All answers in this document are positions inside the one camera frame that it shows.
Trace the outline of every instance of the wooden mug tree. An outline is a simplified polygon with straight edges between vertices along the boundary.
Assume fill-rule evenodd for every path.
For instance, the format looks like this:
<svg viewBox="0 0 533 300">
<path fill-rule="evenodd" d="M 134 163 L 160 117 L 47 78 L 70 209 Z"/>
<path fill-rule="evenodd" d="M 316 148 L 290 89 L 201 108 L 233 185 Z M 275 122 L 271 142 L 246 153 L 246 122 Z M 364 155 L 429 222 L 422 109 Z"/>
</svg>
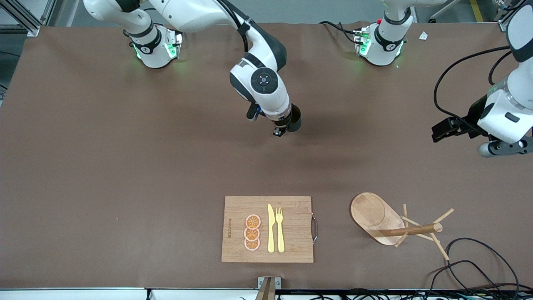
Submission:
<svg viewBox="0 0 533 300">
<path fill-rule="evenodd" d="M 435 233 L 442 232 L 440 222 L 452 212 L 454 209 L 450 208 L 432 223 L 421 225 L 407 218 L 407 206 L 405 204 L 403 205 L 403 216 L 400 216 L 381 197 L 373 193 L 357 195 L 350 205 L 352 219 L 378 243 L 398 247 L 408 236 L 418 236 L 433 241 L 445 260 L 450 260 L 450 258 Z"/>
</svg>

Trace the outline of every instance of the yellow fork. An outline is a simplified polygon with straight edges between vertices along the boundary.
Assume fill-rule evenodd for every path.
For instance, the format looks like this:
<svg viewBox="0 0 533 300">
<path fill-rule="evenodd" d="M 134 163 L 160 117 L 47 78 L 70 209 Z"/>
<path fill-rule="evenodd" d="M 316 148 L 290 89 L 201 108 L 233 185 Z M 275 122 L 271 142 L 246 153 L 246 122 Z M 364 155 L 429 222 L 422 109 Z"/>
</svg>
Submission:
<svg viewBox="0 0 533 300">
<path fill-rule="evenodd" d="M 283 253 L 285 252 L 285 241 L 283 240 L 283 230 L 281 229 L 281 223 L 283 222 L 281 207 L 276 207 L 276 222 L 278 223 L 278 251 Z"/>
</svg>

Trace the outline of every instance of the cutting board handle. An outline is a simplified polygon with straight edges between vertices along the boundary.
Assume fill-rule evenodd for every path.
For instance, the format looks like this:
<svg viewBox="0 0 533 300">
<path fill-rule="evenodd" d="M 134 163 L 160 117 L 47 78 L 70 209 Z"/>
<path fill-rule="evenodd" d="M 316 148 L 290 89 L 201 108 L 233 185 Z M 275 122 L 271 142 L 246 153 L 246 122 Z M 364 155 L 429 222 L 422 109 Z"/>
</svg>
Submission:
<svg viewBox="0 0 533 300">
<path fill-rule="evenodd" d="M 318 238 L 318 222 L 317 219 L 314 217 L 314 214 L 311 213 L 311 229 L 313 229 L 312 223 L 314 223 L 314 238 L 313 238 L 313 245 L 317 242 Z"/>
</svg>

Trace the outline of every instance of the gray floor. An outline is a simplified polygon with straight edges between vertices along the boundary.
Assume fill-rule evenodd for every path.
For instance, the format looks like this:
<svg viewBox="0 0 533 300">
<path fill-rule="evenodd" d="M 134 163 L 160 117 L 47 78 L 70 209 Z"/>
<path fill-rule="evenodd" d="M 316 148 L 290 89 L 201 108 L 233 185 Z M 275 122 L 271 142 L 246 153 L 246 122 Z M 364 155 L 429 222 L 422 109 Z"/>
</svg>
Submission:
<svg viewBox="0 0 533 300">
<path fill-rule="evenodd" d="M 58 0 L 61 9 L 54 26 L 116 26 L 93 19 L 85 10 L 83 0 Z M 496 10 L 491 0 L 477 0 L 485 20 L 491 20 Z M 318 23 L 321 21 L 352 23 L 359 20 L 374 22 L 383 16 L 383 4 L 378 0 L 232 0 L 235 6 L 256 22 Z M 151 7 L 145 2 L 142 8 Z M 419 22 L 427 22 L 442 6 L 419 7 Z M 157 12 L 149 11 L 154 22 L 167 23 Z M 462 0 L 437 18 L 437 22 L 475 22 L 469 0 Z M 20 54 L 25 35 L 0 34 L 0 51 Z M 0 84 L 9 86 L 18 58 L 0 53 Z"/>
</svg>

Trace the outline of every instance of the round black button panel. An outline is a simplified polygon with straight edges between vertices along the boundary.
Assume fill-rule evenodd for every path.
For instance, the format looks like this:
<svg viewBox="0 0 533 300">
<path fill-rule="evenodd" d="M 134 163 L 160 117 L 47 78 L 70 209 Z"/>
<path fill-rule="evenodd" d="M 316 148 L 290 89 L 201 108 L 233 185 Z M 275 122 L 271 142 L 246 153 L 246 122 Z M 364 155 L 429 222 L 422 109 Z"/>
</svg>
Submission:
<svg viewBox="0 0 533 300">
<path fill-rule="evenodd" d="M 252 88 L 261 94 L 272 94 L 278 88 L 278 75 L 270 68 L 259 68 L 252 74 Z"/>
</svg>

